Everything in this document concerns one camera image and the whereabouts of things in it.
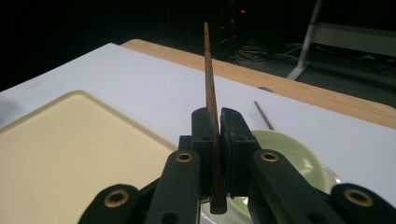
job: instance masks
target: wooden stick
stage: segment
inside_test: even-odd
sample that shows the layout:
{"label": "wooden stick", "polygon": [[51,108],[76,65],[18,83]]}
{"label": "wooden stick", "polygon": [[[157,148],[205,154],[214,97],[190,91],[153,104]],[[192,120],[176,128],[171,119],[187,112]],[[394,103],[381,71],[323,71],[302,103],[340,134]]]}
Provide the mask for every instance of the wooden stick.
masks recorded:
{"label": "wooden stick", "polygon": [[221,173],[220,157],[221,146],[219,142],[219,118],[216,104],[215,81],[213,78],[212,56],[210,53],[209,28],[205,22],[205,89],[206,107],[212,118],[215,131],[215,148],[213,152],[213,197],[210,201],[210,213],[224,214],[227,212],[226,190],[224,177]]}
{"label": "wooden stick", "polygon": [[264,119],[265,123],[267,123],[268,128],[270,130],[274,129],[274,126],[272,126],[270,120],[265,116],[264,111],[262,111],[262,108],[259,106],[259,103],[257,103],[257,101],[254,102],[254,104],[257,106],[257,108],[259,109],[260,114],[262,115],[262,118]]}

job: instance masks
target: wooden tabletop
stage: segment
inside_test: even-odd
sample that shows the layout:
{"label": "wooden tabletop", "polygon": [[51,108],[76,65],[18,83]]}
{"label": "wooden tabletop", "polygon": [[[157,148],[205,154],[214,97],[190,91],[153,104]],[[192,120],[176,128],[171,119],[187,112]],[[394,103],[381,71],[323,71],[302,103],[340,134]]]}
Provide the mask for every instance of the wooden tabletop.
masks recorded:
{"label": "wooden tabletop", "polygon": [[[122,44],[122,46],[173,63],[205,71],[204,57],[197,54],[168,48],[140,39],[130,40]],[[391,106],[335,91],[328,91],[231,63],[218,60],[213,60],[212,63],[213,72],[217,76],[226,77],[256,88],[270,89],[276,94],[284,95],[294,100],[396,129],[396,109]]]}

